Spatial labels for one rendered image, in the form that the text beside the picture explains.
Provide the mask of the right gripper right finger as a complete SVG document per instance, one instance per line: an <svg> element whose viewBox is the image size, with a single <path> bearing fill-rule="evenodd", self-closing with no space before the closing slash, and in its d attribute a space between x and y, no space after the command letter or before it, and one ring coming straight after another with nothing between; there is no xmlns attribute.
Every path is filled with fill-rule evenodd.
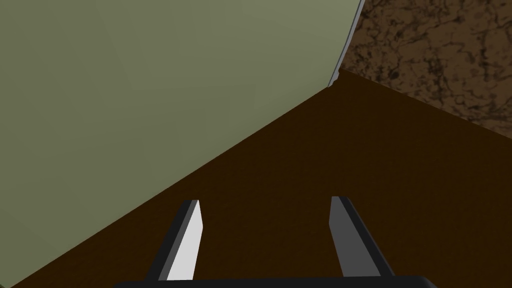
<svg viewBox="0 0 512 288"><path fill-rule="evenodd" d="M328 225L345 277L395 275L360 214L347 197L331 198Z"/></svg>

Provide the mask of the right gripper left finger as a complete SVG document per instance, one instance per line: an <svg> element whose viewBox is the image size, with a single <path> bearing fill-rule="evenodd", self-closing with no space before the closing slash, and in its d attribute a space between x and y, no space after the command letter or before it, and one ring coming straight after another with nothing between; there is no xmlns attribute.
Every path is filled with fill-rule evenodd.
<svg viewBox="0 0 512 288"><path fill-rule="evenodd" d="M144 279L192 280L202 233L203 219L199 200L184 201L176 212Z"/></svg>

